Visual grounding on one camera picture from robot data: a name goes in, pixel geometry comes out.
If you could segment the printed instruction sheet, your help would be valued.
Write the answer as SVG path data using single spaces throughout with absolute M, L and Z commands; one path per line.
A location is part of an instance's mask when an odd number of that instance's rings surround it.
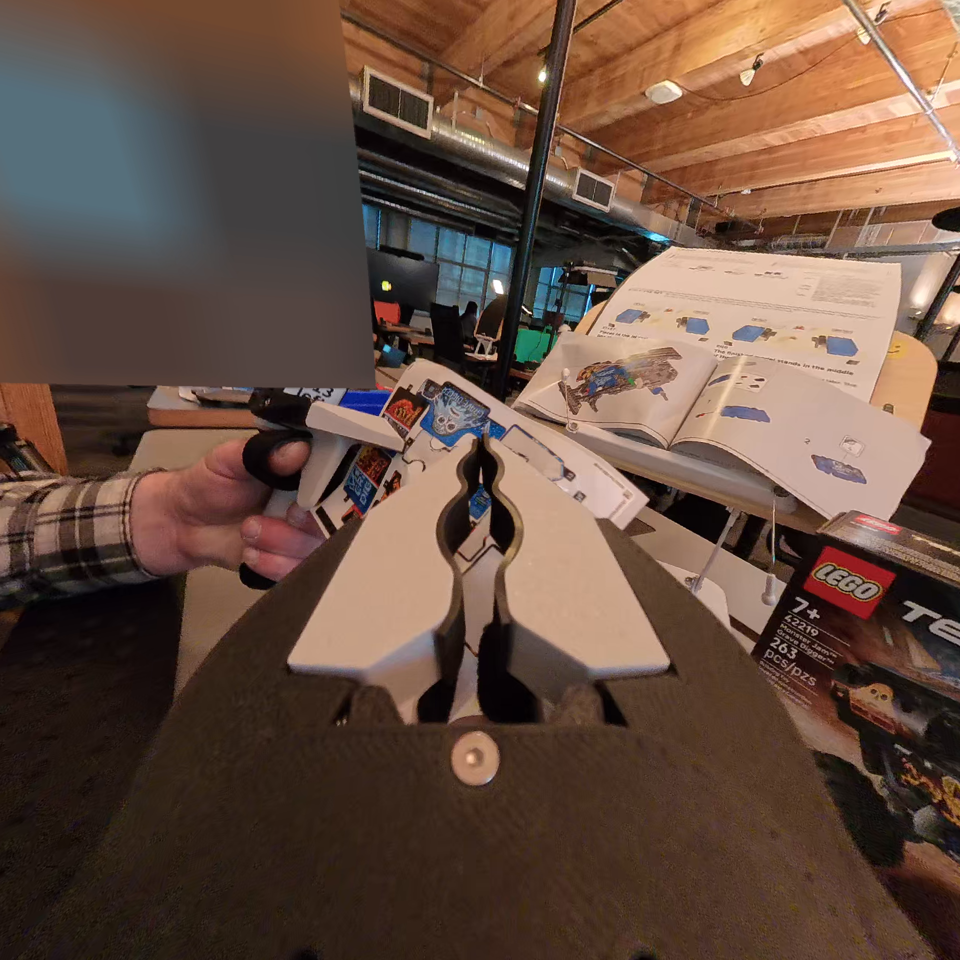
M 769 359 L 869 402 L 901 294 L 898 261 L 672 246 L 615 289 L 589 335 Z

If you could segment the large black monitor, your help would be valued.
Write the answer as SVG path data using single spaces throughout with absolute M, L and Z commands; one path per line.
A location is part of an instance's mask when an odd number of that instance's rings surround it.
M 372 301 L 429 311 L 436 302 L 440 264 L 366 248 L 368 291 Z

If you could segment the black support pole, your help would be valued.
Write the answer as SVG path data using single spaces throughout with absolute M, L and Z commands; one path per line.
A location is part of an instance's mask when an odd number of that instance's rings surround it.
M 513 258 L 497 364 L 490 382 L 493 394 L 505 401 L 509 394 L 510 369 L 520 328 L 522 306 L 532 270 L 535 232 L 542 206 L 551 142 L 561 101 L 576 1 L 558 1 L 546 55 L 546 77 L 536 112 L 534 140 L 524 189 L 524 204 Z

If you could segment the white air vent grille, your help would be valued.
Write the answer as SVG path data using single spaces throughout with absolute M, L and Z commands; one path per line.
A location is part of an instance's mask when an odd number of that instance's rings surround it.
M 574 172 L 571 196 L 583 206 L 609 212 L 616 198 L 616 191 L 617 184 L 614 181 L 583 168 L 577 168 Z
M 361 106 L 364 114 L 407 134 L 432 138 L 434 97 L 368 65 L 361 72 Z

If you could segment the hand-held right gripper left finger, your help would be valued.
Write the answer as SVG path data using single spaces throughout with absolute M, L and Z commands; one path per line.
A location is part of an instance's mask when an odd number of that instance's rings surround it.
M 294 643 L 297 675 L 385 689 L 401 716 L 450 720 L 465 645 L 455 555 L 473 530 L 482 440 L 462 438 L 360 523 Z

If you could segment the wooden support post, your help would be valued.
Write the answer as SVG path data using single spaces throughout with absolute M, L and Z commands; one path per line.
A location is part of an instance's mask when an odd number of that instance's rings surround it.
M 69 474 L 61 426 L 47 384 L 1 384 L 2 423 L 15 426 L 57 474 Z

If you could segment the black office chair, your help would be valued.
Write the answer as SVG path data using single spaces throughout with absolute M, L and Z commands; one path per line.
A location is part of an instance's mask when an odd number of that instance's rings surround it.
M 453 373 L 465 377 L 467 375 L 466 353 L 458 308 L 432 302 L 429 307 L 429 318 L 434 341 L 434 361 Z

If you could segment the open instruction booklet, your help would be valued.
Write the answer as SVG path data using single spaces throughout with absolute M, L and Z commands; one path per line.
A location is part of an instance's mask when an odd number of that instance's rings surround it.
M 930 449 L 847 390 L 687 342 L 564 333 L 514 405 L 631 473 L 762 509 L 779 488 L 828 520 L 889 520 Z

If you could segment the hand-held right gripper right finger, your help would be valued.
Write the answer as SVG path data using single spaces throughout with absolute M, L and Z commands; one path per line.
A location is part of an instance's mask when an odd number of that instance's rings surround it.
M 570 689 L 666 674 L 671 660 L 598 520 L 500 440 L 482 442 L 502 558 L 482 636 L 482 710 L 539 721 Z

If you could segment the white sticker sheet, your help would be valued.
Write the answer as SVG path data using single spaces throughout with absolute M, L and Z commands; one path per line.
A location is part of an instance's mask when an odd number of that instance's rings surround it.
M 598 521 L 609 521 L 618 529 L 645 503 L 634 486 L 577 442 L 536 426 L 432 362 L 417 361 L 407 369 L 380 416 L 404 438 L 402 450 L 360 442 L 347 446 L 341 440 L 333 443 L 334 452 L 347 453 L 352 445 L 359 449 L 343 457 L 344 473 L 338 483 L 332 482 L 331 454 L 323 467 L 310 465 L 304 475 L 298 501 L 311 506 L 328 533 L 349 522 L 363 522 L 467 437 L 502 442 Z M 482 482 L 482 451 L 479 462 L 478 486 L 469 499 L 472 530 L 455 555 L 462 572 L 464 646 L 477 652 L 493 618 L 494 575 L 502 559 L 490 533 L 491 496 Z

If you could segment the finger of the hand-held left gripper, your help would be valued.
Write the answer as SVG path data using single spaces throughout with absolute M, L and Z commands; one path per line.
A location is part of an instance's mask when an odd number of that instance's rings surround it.
M 323 443 L 349 446 L 360 443 L 383 450 L 403 450 L 405 439 L 381 415 L 367 414 L 350 407 L 313 401 L 306 413 L 306 430 L 314 445 Z

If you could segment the silver air duct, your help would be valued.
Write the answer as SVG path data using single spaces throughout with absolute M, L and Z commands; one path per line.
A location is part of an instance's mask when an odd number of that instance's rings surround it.
M 348 87 L 356 126 L 503 185 L 520 189 L 525 186 L 530 162 L 528 151 L 452 126 L 444 118 L 432 119 L 429 135 L 420 136 L 393 122 L 384 121 L 377 115 L 366 113 L 363 108 L 362 84 L 357 78 L 350 77 Z M 638 201 L 620 198 L 618 193 L 614 194 L 607 210 L 590 206 L 574 195 L 576 184 L 576 172 L 555 171 L 549 167 L 545 175 L 544 197 L 594 220 L 634 233 L 660 237 L 681 247 L 713 246 L 712 242 L 700 237 L 694 227 L 672 220 Z

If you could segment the person's left hand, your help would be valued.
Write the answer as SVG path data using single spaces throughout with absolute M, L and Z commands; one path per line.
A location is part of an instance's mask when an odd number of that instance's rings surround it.
M 246 566 L 281 581 L 326 540 L 297 504 L 267 515 L 270 489 L 246 471 L 246 439 L 234 439 L 199 462 L 145 474 L 129 506 L 131 544 L 139 565 L 156 577 L 202 567 Z

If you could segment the white book stand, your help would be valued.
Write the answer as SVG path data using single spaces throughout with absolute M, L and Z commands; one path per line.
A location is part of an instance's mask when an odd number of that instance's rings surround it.
M 798 506 L 789 495 L 779 496 L 762 477 L 642 444 L 603 430 L 574 414 L 571 390 L 574 379 L 569 368 L 559 378 L 567 435 L 597 453 L 624 474 L 661 483 L 686 494 L 708 499 L 726 507 L 726 521 L 714 540 L 694 534 L 651 507 L 641 513 L 642 522 L 652 530 L 639 535 L 639 543 L 664 563 L 690 593 L 719 617 L 747 649 L 753 648 L 785 584 L 776 576 L 776 561 L 767 573 L 738 558 L 725 547 L 727 537 L 739 520 L 773 520 L 790 515 Z

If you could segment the toy set cardboard box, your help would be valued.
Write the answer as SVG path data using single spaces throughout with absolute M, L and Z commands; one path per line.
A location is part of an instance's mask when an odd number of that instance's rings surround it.
M 958 546 L 869 514 L 824 524 L 751 657 L 860 852 L 958 893 Z

